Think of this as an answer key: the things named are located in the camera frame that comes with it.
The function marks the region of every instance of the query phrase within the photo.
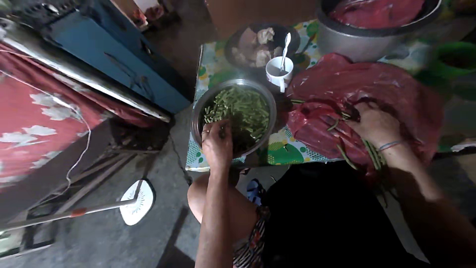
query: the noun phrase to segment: metal spoon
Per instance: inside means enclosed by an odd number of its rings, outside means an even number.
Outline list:
[[[281,60],[281,68],[279,69],[279,76],[286,75],[288,72],[285,70],[286,67],[284,66],[284,62],[286,59],[286,54],[288,53],[288,46],[291,43],[291,33],[288,32],[286,35],[286,39],[284,40],[284,50],[283,50],[283,59]]]

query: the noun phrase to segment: leg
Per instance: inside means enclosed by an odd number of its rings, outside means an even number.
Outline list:
[[[207,194],[208,176],[198,178],[188,189],[188,205],[195,218],[202,223],[205,196]],[[228,192],[228,210],[230,213],[231,237],[233,243],[248,238],[258,221],[256,205],[251,203],[236,188],[230,186]]]

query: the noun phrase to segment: green and white tablecloth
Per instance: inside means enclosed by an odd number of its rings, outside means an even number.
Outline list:
[[[321,55],[317,50],[317,38],[319,38],[319,23],[317,20],[298,23],[293,26],[301,37],[301,44],[298,51],[302,51],[311,37],[310,45],[299,57],[294,57],[296,71],[304,70],[314,66]],[[396,50],[395,55],[390,55],[380,59],[380,62],[391,63],[402,67],[412,74],[420,71],[426,62],[431,46],[426,39],[419,39],[403,44]],[[226,41],[207,43],[202,46],[200,66],[198,70],[197,85],[194,98],[194,107],[197,100],[213,85],[224,80],[236,77],[237,70],[226,60],[224,47]],[[270,136],[266,142],[256,152],[246,158],[234,159],[234,165],[243,167],[254,167],[263,165],[286,165],[300,164],[304,162],[328,162],[336,159],[327,159],[324,156],[310,151],[303,143],[294,139],[287,127],[282,128],[277,133]],[[205,172],[209,170],[209,165],[202,150],[190,135],[188,142],[188,155],[186,169],[190,171]]]

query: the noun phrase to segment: metal bowl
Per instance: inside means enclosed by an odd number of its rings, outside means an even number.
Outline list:
[[[213,100],[215,99],[215,96],[218,93],[220,93],[220,91],[233,85],[245,85],[249,87],[250,89],[256,90],[258,93],[260,93],[264,97],[269,107],[268,128],[263,133],[263,136],[261,137],[261,139],[257,143],[255,143],[254,146],[250,147],[248,150],[244,152],[238,152],[233,155],[233,158],[239,158],[254,152],[256,149],[262,146],[264,142],[268,140],[274,128],[274,124],[276,121],[276,114],[277,114],[276,102],[271,92],[262,84],[259,84],[255,81],[246,80],[246,79],[233,79],[233,80],[222,82],[214,86],[207,92],[205,92],[205,94],[203,94],[203,96],[197,101],[197,104],[195,105],[195,108],[193,109],[193,112],[192,112],[192,136],[195,142],[197,142],[200,148],[202,148],[201,134],[202,134],[203,125],[205,124],[205,121],[203,120],[205,107],[208,107],[213,104]]]
[[[328,14],[342,0],[317,2],[319,38],[317,47],[324,55],[338,53],[353,62],[374,62],[388,55],[413,32],[432,23],[440,14],[442,0],[425,0],[417,18],[409,24],[381,29],[363,29],[342,24]]]

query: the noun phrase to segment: red plastic bag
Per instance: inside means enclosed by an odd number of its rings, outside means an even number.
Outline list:
[[[343,24],[366,29],[399,27],[413,21],[424,0],[345,0],[329,16]]]
[[[306,101],[294,105],[288,114],[287,125],[294,138],[329,159],[342,158],[336,147],[340,144],[353,163],[367,169],[367,175],[374,166],[360,136],[343,121],[327,130],[341,118],[341,111],[358,118],[353,106],[359,102],[376,102],[395,116],[401,122],[403,138],[424,163],[429,164],[437,150],[443,102],[397,66],[350,63],[338,54],[327,54],[294,77],[286,95]]]

